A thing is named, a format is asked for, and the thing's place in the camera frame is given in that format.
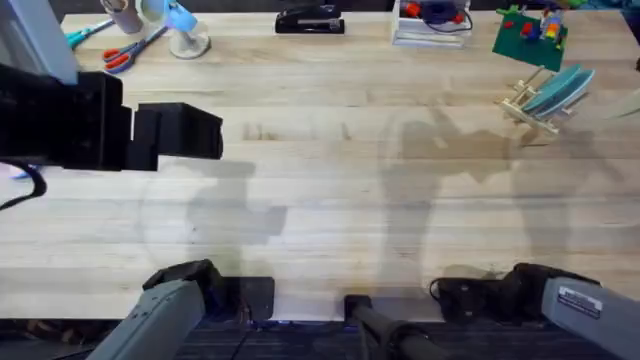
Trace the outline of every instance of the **cable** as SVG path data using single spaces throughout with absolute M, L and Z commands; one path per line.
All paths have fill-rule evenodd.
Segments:
M 74 357 L 74 356 L 78 356 L 78 355 L 86 354 L 86 353 L 88 353 L 88 352 L 92 352 L 92 351 L 93 351 L 93 350 L 95 350 L 95 349 L 96 349 L 95 347 L 91 347 L 91 348 L 89 348 L 89 349 L 84 349 L 84 350 L 76 351 L 76 352 L 73 352 L 73 353 L 71 353 L 71 354 L 67 354 L 67 355 L 62 355 L 62 356 L 57 356 L 57 357 L 54 357 L 54 358 L 50 358 L 49 360 L 63 360 L 63 359 L 68 359 L 68 358 L 71 358 L 71 357 Z
M 25 174 L 27 174 L 33 181 L 33 191 L 31 192 L 31 194 L 19 196 L 17 198 L 8 200 L 4 204 L 0 205 L 0 211 L 16 206 L 23 201 L 40 197 L 47 192 L 47 182 L 44 181 L 42 174 L 40 174 L 38 170 L 29 166 L 29 164 L 9 159 L 0 159 L 0 162 L 17 167 L 18 169 L 24 171 Z
M 238 345 L 236 345 L 235 350 L 233 350 L 233 354 L 231 354 L 229 360 L 235 360 L 236 356 L 238 356 L 238 353 L 240 352 L 240 349 L 242 349 L 242 345 L 244 345 L 244 342 L 247 341 L 247 338 L 249 338 L 250 333 L 251 331 L 247 331 L 244 333 L 242 339 L 240 339 L 240 342 L 238 343 Z
M 433 293 L 433 285 L 435 285 L 435 284 L 438 282 L 438 280 L 440 280 L 440 278 L 435 278 L 435 279 L 433 279 L 433 280 L 429 283 L 429 295 L 431 295 L 431 297 L 432 297 L 432 298 L 433 298 L 433 300 L 435 300 L 435 301 L 440 301 L 440 297 L 439 297 L 439 296 L 436 296 L 436 295 Z
M 473 20 L 471 20 L 471 15 L 469 15 L 469 13 L 467 12 L 466 9 L 462 9 L 462 11 L 464 12 L 464 16 L 467 19 L 469 19 L 469 27 L 462 28 L 462 29 L 443 30 L 443 29 L 438 29 L 436 27 L 433 27 L 433 23 L 430 23 L 426 18 L 423 18 L 422 21 L 424 21 L 424 24 L 427 25 L 431 30 L 434 30 L 434 31 L 437 31 L 437 32 L 441 32 L 441 33 L 451 34 L 451 33 L 456 33 L 456 32 L 460 32 L 460 31 L 472 30 L 473 29 Z

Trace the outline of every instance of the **stapler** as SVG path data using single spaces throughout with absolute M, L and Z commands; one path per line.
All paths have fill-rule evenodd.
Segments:
M 344 34 L 342 12 L 335 5 L 301 6 L 276 18 L 278 34 Z

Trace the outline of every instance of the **label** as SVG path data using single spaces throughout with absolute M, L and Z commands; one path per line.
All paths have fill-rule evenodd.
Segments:
M 600 319 L 602 301 L 594 299 L 589 295 L 561 286 L 558 289 L 558 301 L 594 319 Z

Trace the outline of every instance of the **wooden tabletop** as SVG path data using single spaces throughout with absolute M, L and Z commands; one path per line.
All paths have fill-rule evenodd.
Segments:
M 202 258 L 273 276 L 278 319 L 338 319 L 347 293 L 422 316 L 431 279 L 521 261 L 640 299 L 640 119 L 595 115 L 640 86 L 619 12 L 567 14 L 564 65 L 596 70 L 591 94 L 557 142 L 527 148 L 493 104 L 534 70 L 491 53 L 500 16 L 474 12 L 464 50 L 393 47 L 389 16 L 277 36 L 275 14 L 198 14 L 204 57 L 174 58 L 169 34 L 152 44 L 119 76 L 125 103 L 224 118 L 224 159 L 46 169 L 44 198 L 0 214 L 0 318 L 121 318 L 157 269 Z M 99 69 L 102 50 L 131 41 L 112 27 L 76 55 Z M 3 198 L 30 191 L 2 179 Z

